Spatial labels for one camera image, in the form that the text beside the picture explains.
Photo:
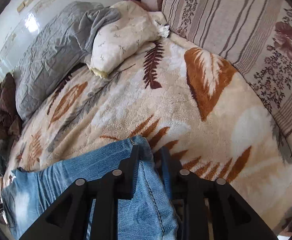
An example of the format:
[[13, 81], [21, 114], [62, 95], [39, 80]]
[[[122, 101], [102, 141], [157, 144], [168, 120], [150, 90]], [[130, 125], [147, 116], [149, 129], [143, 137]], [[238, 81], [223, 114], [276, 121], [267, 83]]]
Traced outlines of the brown clothing pile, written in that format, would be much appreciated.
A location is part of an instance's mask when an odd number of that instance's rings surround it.
[[7, 73], [0, 83], [0, 177], [4, 176], [11, 148], [21, 133], [21, 118], [15, 104], [15, 81]]

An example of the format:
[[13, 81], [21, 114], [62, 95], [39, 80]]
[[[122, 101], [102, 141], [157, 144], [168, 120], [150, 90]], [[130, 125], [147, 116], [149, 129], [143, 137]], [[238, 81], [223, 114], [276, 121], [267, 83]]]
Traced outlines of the beige leaf pattern blanket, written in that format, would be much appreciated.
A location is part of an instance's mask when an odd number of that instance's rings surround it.
[[260, 98], [225, 59], [171, 35], [149, 42], [107, 79], [86, 66], [25, 124], [13, 170], [39, 171], [141, 135], [203, 179], [223, 178], [275, 232], [292, 220], [291, 151]]

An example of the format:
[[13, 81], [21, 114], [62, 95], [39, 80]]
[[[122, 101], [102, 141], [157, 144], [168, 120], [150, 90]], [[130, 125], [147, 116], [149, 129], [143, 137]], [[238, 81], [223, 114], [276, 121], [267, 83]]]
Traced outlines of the white patterned pillow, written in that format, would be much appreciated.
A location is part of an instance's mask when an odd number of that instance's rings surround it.
[[113, 6], [121, 18], [103, 26], [95, 36], [87, 66], [102, 79], [143, 45], [169, 36], [169, 25], [162, 12], [144, 10], [133, 1], [121, 1]]

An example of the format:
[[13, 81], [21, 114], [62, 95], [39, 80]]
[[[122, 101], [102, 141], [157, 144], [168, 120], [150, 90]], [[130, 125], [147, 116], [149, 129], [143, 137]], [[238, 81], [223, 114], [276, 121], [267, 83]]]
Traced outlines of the grey quilted pillow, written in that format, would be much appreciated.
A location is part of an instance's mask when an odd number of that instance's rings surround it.
[[121, 18], [100, 3], [72, 2], [50, 20], [14, 68], [19, 116], [29, 120], [66, 74], [93, 49], [100, 28]]

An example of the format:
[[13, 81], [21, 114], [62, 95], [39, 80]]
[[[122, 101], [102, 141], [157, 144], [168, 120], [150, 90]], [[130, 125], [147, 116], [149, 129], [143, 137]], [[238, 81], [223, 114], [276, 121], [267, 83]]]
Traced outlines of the striped floral bedspread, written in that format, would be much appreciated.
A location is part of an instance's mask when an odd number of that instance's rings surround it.
[[171, 30], [230, 61], [292, 152], [292, 0], [157, 0]]

